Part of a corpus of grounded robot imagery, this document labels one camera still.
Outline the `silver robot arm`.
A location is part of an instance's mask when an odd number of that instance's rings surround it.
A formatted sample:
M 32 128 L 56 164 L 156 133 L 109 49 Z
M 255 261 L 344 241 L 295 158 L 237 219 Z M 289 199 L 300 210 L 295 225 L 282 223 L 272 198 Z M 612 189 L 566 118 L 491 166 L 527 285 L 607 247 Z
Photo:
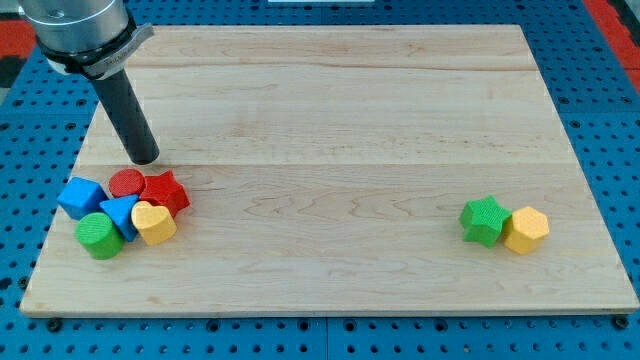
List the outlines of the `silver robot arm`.
M 138 25 L 123 0 L 19 0 L 49 65 L 62 75 L 104 80 L 154 35 Z

